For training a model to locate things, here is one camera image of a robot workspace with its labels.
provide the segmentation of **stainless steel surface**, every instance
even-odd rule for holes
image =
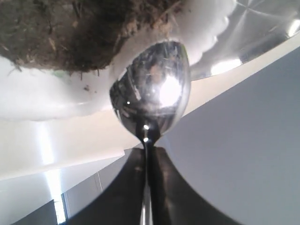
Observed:
[[[300,30],[300,0],[237,0],[230,25],[191,68],[192,80],[217,75],[273,49]]]
[[[183,115],[190,93],[190,70],[182,44],[162,42],[141,53],[110,90],[122,124],[148,148]],[[141,224],[150,224],[150,187],[146,183]]]

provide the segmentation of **silver spoon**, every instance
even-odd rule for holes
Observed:
[[[190,86],[185,47],[179,42],[166,41],[151,46],[135,58],[111,87],[115,113],[124,127],[142,142],[146,156],[148,149],[182,117]],[[143,204],[142,224],[148,225],[150,189],[147,181]]]

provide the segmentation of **dirt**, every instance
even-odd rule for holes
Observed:
[[[103,69],[180,0],[0,0],[0,55],[17,67]]]

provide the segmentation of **spoon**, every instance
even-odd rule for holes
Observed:
[[[146,157],[155,142],[182,117],[190,86],[187,53],[184,45],[175,41],[146,49],[112,85],[114,111],[124,127],[141,141]],[[147,178],[141,220],[141,224],[150,224]]]

